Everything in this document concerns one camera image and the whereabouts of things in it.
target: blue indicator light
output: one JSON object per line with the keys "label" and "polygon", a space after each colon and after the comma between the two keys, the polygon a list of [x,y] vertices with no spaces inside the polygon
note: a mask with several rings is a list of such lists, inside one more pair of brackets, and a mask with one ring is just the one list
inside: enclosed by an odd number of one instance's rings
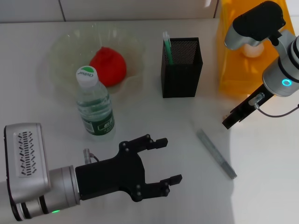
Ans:
{"label": "blue indicator light", "polygon": [[289,79],[284,79],[284,80],[282,80],[282,85],[290,86],[290,85],[292,85],[292,81]]}

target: table surface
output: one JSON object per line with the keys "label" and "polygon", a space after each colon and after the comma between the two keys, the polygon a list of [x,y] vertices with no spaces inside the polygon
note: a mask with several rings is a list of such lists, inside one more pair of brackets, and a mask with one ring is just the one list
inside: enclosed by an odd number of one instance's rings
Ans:
{"label": "table surface", "polygon": [[[292,18],[299,32],[299,18]],[[226,130],[223,115],[238,104],[219,96],[217,19],[113,22],[145,44],[143,84],[128,82],[112,95],[116,129],[105,140],[83,128],[74,102],[64,99],[47,80],[43,62],[54,41],[81,22],[0,24],[0,127],[40,122],[49,169],[84,164],[84,148],[100,159],[118,152],[118,143],[147,133],[168,138],[166,148],[140,153],[146,182],[182,174],[168,197],[135,203],[124,192],[82,201],[80,206],[28,220],[51,224],[280,224],[298,220],[299,113],[271,119],[254,112]],[[163,99],[160,84],[162,32],[172,37],[199,37],[203,68],[196,97]],[[273,98],[262,109],[287,112],[299,92]],[[203,128],[231,163],[230,180],[195,135]],[[1,141],[0,181],[6,178]]]}

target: orange box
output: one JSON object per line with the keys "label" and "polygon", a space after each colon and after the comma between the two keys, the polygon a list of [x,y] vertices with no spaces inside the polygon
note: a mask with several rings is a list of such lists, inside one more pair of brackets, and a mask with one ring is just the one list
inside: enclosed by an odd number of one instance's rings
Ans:
{"label": "orange box", "polygon": [[[256,58],[246,57],[242,49],[229,50],[224,45],[224,39],[233,20],[249,11],[264,0],[222,0],[220,21],[217,30],[217,54],[220,76],[220,92],[233,96],[244,97],[253,93],[262,83],[263,71],[278,57],[270,41],[265,41],[263,53]],[[285,0],[273,0],[283,10],[286,25],[294,33],[290,15]]]}

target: bottle cap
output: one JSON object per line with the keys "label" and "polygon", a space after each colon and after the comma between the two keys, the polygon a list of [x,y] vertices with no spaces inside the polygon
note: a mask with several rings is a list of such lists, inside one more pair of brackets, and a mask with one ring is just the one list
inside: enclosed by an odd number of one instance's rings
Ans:
{"label": "bottle cap", "polygon": [[98,73],[92,66],[82,66],[76,73],[77,81],[82,88],[95,86],[98,81]]}

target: pencil holder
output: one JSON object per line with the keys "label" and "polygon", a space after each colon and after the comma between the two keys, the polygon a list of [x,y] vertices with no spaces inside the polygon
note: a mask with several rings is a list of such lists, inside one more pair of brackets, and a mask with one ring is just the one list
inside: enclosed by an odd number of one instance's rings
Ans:
{"label": "pencil holder", "polygon": [[161,82],[163,98],[194,97],[202,68],[199,39],[171,38],[172,61],[163,42]]}

